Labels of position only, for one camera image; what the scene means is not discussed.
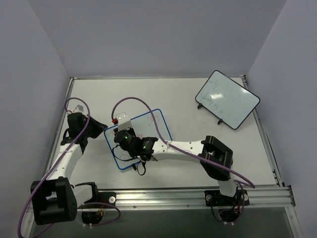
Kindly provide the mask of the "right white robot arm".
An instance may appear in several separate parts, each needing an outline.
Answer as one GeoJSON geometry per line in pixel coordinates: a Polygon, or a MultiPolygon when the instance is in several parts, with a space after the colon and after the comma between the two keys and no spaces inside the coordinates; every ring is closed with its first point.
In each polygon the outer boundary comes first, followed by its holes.
{"type": "Polygon", "coordinates": [[[230,205],[238,198],[231,172],[233,151],[213,136],[191,142],[163,141],[157,137],[139,138],[132,130],[121,130],[115,133],[114,142],[142,165],[147,161],[198,159],[208,176],[218,182],[224,204],[230,205]]]}

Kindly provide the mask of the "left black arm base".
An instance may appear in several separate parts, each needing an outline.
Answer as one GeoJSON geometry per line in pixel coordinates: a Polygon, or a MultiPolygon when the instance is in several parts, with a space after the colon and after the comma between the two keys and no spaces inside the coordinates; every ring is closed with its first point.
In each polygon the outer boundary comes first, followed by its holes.
{"type": "Polygon", "coordinates": [[[100,204],[91,203],[106,203],[115,206],[116,193],[113,191],[99,191],[98,195],[84,202],[84,209],[97,208],[95,212],[81,212],[79,215],[79,221],[87,225],[99,225],[105,218],[105,211],[110,207],[100,204]]]}

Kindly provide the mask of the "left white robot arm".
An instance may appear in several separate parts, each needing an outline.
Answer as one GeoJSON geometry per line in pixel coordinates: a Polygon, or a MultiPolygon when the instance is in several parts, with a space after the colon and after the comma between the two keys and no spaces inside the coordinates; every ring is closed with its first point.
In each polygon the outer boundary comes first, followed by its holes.
{"type": "Polygon", "coordinates": [[[88,145],[88,140],[97,138],[107,129],[107,125],[80,112],[69,114],[67,123],[68,128],[63,134],[52,171],[45,175],[43,181],[34,181],[31,185],[37,225],[73,221],[80,206],[85,204],[94,208],[100,201],[95,182],[71,185],[69,179],[88,145]]]}

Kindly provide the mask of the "blue framed whiteboard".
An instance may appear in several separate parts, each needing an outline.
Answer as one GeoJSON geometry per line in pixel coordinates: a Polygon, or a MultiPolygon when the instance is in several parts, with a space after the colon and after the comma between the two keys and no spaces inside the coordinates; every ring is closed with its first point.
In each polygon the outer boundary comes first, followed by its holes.
{"type": "MultiPolygon", "coordinates": [[[[162,137],[165,140],[172,140],[172,136],[170,134],[170,131],[168,129],[168,126],[162,111],[160,109],[154,109],[153,114],[154,114],[154,118],[157,122],[159,131],[162,137]]],[[[138,136],[139,138],[143,138],[143,137],[159,138],[155,124],[154,124],[154,119],[150,112],[131,118],[131,123],[132,123],[136,136],[138,136]]],[[[110,128],[107,128],[104,131],[104,136],[110,150],[116,146],[116,143],[114,142],[114,134],[116,129],[117,129],[117,125],[114,125],[114,126],[111,126],[110,128]]],[[[128,169],[129,167],[132,167],[132,165],[135,165],[139,162],[138,159],[127,161],[131,157],[126,151],[122,150],[119,146],[115,148],[114,155],[112,152],[111,154],[114,158],[114,161],[118,169],[121,171],[128,169]]]]}

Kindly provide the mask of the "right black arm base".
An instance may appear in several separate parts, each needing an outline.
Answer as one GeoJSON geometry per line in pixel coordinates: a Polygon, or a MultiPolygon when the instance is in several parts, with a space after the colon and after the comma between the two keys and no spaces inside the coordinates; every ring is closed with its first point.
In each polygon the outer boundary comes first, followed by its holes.
{"type": "Polygon", "coordinates": [[[250,205],[247,191],[241,188],[236,189],[233,197],[224,196],[219,190],[206,190],[205,203],[218,222],[231,225],[238,222],[246,206],[250,205]]]}

